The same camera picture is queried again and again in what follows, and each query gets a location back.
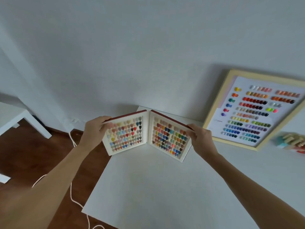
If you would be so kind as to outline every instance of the power cord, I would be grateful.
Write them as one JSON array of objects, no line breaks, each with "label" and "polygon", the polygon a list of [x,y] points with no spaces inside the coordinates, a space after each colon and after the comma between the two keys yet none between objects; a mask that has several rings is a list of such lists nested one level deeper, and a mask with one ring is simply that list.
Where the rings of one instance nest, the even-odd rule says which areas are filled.
[{"label": "power cord", "polygon": [[[69,133],[69,136],[70,136],[70,139],[71,139],[71,141],[72,141],[72,143],[73,143],[73,147],[77,146],[77,144],[76,144],[76,143],[74,142],[74,140],[72,139],[70,133]],[[32,188],[33,188],[33,187],[40,181],[40,179],[43,178],[44,176],[46,176],[46,174],[43,175],[43,176],[41,176],[41,177],[34,183],[34,185],[32,186]],[[79,202],[77,202],[77,201],[75,201],[75,200],[72,199],[72,182],[71,182],[71,185],[70,185],[70,199],[71,199],[72,202],[78,204],[81,208],[84,208]],[[86,214],[86,216],[87,216],[87,220],[88,220],[88,229],[90,229],[89,217],[88,217],[87,214]],[[105,229],[102,225],[96,225],[96,226],[93,227],[92,229],[94,229],[94,228],[96,228],[96,227],[102,227],[103,229]]]}]

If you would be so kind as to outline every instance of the white side table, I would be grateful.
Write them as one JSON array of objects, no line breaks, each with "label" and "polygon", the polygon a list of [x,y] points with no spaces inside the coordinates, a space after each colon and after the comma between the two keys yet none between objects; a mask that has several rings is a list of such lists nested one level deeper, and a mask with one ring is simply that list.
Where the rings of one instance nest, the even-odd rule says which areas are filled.
[{"label": "white side table", "polygon": [[[11,127],[18,127],[21,119],[26,119],[45,138],[52,135],[29,113],[28,110],[0,102],[0,135]],[[0,182],[6,183],[10,178],[0,174]]]}]

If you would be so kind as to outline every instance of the nail swatch book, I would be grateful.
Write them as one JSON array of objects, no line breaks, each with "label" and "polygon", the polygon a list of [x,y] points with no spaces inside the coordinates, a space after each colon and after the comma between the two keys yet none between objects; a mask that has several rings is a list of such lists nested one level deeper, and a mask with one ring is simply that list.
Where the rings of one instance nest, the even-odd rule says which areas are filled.
[{"label": "nail swatch book", "polygon": [[192,129],[157,111],[143,110],[111,118],[103,137],[109,155],[114,155],[145,143],[183,162],[192,142],[186,135]]}]

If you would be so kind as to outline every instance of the nail color chart book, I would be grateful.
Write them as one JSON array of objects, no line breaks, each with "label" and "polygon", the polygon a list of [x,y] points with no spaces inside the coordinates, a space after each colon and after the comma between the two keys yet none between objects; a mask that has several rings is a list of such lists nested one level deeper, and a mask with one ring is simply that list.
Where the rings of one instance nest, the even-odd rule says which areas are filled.
[{"label": "nail color chart book", "polygon": [[143,110],[109,119],[103,143],[114,155],[145,143],[182,162],[192,142],[186,135],[187,125],[157,111]]},{"label": "nail color chart book", "polygon": [[207,129],[212,136],[257,146],[305,96],[305,88],[234,76]]}]

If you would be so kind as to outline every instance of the forearm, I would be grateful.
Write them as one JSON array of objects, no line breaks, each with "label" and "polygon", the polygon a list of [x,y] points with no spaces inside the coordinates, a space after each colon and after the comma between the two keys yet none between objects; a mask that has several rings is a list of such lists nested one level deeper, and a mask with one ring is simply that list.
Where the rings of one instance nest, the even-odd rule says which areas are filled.
[{"label": "forearm", "polygon": [[260,229],[305,228],[305,217],[248,178],[223,156],[207,159]]},{"label": "forearm", "polygon": [[2,216],[3,229],[47,228],[79,166],[90,151],[75,147],[48,175]]}]

